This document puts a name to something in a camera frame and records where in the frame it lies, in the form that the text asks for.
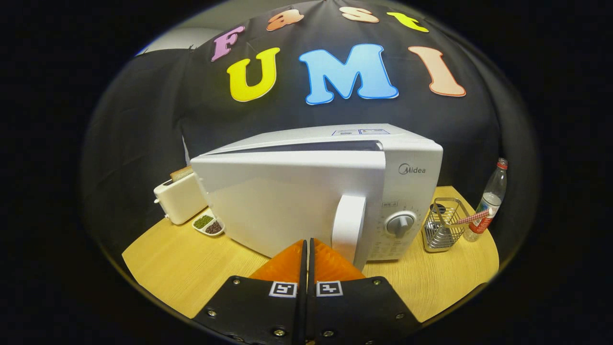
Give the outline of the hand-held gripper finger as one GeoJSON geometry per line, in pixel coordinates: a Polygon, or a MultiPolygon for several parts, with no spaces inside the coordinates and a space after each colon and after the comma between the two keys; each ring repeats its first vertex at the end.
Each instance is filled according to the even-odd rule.
{"type": "Polygon", "coordinates": [[[309,240],[306,338],[316,345],[403,345],[422,327],[383,276],[364,277],[309,240]]]}
{"type": "Polygon", "coordinates": [[[308,243],[299,240],[250,276],[230,276],[193,317],[235,345],[305,343],[308,243]]]}

